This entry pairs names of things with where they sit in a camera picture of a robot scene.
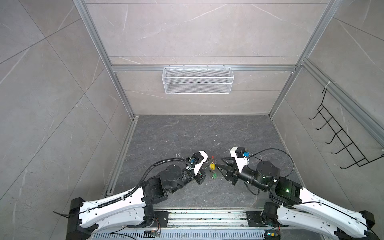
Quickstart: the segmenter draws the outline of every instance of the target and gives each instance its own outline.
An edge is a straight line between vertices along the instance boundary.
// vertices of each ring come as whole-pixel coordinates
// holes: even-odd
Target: black wire rack
[[[357,147],[357,145],[356,145],[356,144],[353,142],[353,140],[349,137],[349,135],[347,134],[347,132],[344,131],[344,129],[341,127],[341,125],[336,121],[336,119],[332,116],[332,114],[328,111],[328,109],[323,105],[324,97],[325,97],[325,94],[327,93],[327,89],[324,88],[323,91],[322,91],[321,93],[324,93],[324,95],[323,95],[323,99],[322,99],[322,101],[321,101],[320,106],[317,108],[317,113],[316,113],[316,115],[315,115],[313,118],[309,118],[309,119],[312,120],[312,119],[314,119],[317,115],[320,114],[320,115],[323,117],[323,119],[325,120],[325,123],[324,123],[324,125],[323,125],[321,128],[316,128],[316,129],[317,129],[317,130],[320,130],[320,129],[322,129],[324,126],[328,125],[328,126],[331,128],[331,130],[333,131],[333,133],[334,133],[334,135],[333,135],[331,141],[330,141],[330,142],[325,142],[325,143],[326,143],[326,144],[330,144],[330,143],[332,143],[332,141],[335,139],[335,137],[337,137],[337,138],[339,139],[339,141],[341,142],[341,144],[344,146],[344,147],[343,147],[342,149],[340,149],[338,152],[335,152],[335,153],[331,152],[331,154],[338,154],[339,152],[341,152],[341,151],[343,151],[343,150],[345,149],[345,150],[349,153],[349,155],[351,156],[351,158],[353,159],[353,161],[354,161],[353,164],[349,165],[348,167],[340,167],[340,168],[341,168],[341,169],[347,169],[347,168],[349,168],[349,167],[352,167],[353,165],[357,165],[357,166],[361,167],[361,166],[364,166],[364,165],[366,165],[366,164],[368,164],[368,163],[371,163],[371,162],[373,162],[373,161],[376,161],[377,159],[380,159],[380,158],[384,157],[384,154],[382,154],[380,157],[375,158],[375,159],[369,161],[369,160],[364,156],[364,154],[360,151],[360,149]],[[331,116],[328,120],[327,120],[327,119],[324,117],[324,115],[321,113],[322,110],[326,111],[326,112]],[[332,119],[333,119],[334,122],[340,127],[340,130],[337,131],[337,132],[336,132],[335,129],[329,124],[329,121],[331,121]],[[351,143],[349,143],[349,144],[346,145],[346,143],[344,143],[344,142],[341,140],[339,134],[342,134],[342,133],[344,133],[344,134],[348,137],[348,139],[351,141]],[[360,154],[362,155],[362,159],[360,159],[360,160],[357,161],[357,160],[353,157],[353,155],[351,154],[351,151],[348,149],[349,146],[351,146],[351,147],[355,147],[355,148],[360,152]]]

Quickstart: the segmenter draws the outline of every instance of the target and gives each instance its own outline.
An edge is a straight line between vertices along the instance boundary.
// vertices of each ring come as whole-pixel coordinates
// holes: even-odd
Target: gray marble tile wall
[[[0,1],[0,239],[64,239],[129,116],[71,0]]]
[[[289,74],[288,71],[237,71],[229,94],[165,94],[161,71],[118,72],[118,77],[138,115],[266,115]]]
[[[310,59],[384,126],[384,1],[344,0]]]
[[[327,0],[87,0],[112,64],[296,64]]]
[[[373,230],[383,238],[384,159],[362,167],[340,169],[354,163],[353,160],[345,150],[332,155],[331,152],[343,148],[341,142],[334,139],[331,144],[326,144],[333,137],[331,128],[315,129],[325,123],[319,115],[313,120],[308,119],[317,113],[323,98],[322,90],[323,86],[305,69],[302,70],[273,121],[306,187],[345,208],[372,212],[376,220]],[[324,105],[368,159],[382,154],[380,144],[329,93],[325,96]],[[337,131],[340,129],[335,122],[330,124]],[[348,149],[360,160],[361,155],[354,147]]]

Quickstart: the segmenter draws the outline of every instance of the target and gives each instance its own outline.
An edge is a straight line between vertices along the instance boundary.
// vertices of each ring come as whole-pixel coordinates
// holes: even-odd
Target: cable tie
[[[330,83],[336,83],[336,82],[328,81],[327,85],[325,85],[324,88],[327,88]]]

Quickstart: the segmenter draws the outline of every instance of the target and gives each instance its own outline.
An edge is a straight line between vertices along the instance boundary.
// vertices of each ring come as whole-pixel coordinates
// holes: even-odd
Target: white wire basket
[[[230,93],[233,71],[230,67],[166,67],[162,80],[166,94]]]

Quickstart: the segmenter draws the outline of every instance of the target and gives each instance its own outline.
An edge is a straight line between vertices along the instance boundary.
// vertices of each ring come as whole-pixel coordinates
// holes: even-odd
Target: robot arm
[[[300,184],[280,177],[280,169],[269,161],[260,161],[256,170],[250,169],[250,155],[243,147],[233,147],[230,152],[231,158],[222,157],[225,165],[216,167],[233,185],[240,179],[268,192],[272,202],[265,204],[262,213],[265,224],[301,227],[335,240],[379,239],[369,232],[375,224],[372,213],[348,210],[316,196]]]
[[[155,219],[153,204],[167,200],[168,193],[176,192],[193,179],[200,185],[205,178],[205,172],[201,166],[207,159],[208,155],[204,151],[194,153],[186,160],[173,159],[185,162],[186,168],[182,170],[178,165],[171,164],[156,176],[140,181],[138,186],[104,199],[95,201],[73,199],[66,239],[85,240],[91,234],[113,226],[150,226]],[[152,166],[166,162],[172,162],[172,160],[166,159]]]

